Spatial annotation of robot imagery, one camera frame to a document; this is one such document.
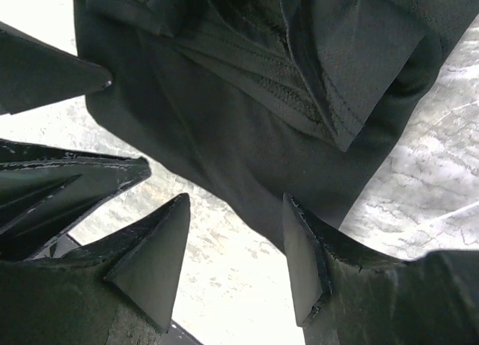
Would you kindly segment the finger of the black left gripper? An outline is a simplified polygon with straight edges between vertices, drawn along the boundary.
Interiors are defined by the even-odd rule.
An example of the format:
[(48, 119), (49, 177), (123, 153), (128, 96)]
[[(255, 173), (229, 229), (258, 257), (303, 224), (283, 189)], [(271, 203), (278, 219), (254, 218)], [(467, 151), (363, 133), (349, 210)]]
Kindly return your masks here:
[(1, 114), (17, 114), (112, 84), (104, 67), (1, 24)]
[(150, 175), (143, 157), (1, 140), (1, 259), (36, 257)]

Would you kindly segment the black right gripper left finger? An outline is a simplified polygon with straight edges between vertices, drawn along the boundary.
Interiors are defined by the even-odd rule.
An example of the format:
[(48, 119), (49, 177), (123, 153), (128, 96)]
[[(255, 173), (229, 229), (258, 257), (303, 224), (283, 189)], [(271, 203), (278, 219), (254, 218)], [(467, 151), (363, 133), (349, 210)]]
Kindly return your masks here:
[(1, 263), (3, 344), (162, 344), (186, 249), (190, 200), (60, 258)]

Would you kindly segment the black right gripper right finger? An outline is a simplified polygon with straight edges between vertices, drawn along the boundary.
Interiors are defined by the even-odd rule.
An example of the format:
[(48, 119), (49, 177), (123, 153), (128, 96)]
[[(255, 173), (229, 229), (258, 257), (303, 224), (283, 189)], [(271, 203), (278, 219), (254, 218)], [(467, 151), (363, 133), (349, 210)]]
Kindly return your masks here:
[(307, 344), (476, 344), (478, 253), (383, 254), (283, 200), (296, 323)]

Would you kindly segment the black t-shirt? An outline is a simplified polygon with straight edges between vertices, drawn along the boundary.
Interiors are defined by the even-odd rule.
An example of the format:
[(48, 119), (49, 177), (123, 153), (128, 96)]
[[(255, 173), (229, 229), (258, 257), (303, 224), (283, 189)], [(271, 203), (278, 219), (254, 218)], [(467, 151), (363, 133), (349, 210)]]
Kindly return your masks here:
[(73, 0), (113, 81), (94, 120), (283, 245), (284, 194), (339, 226), (478, 0)]

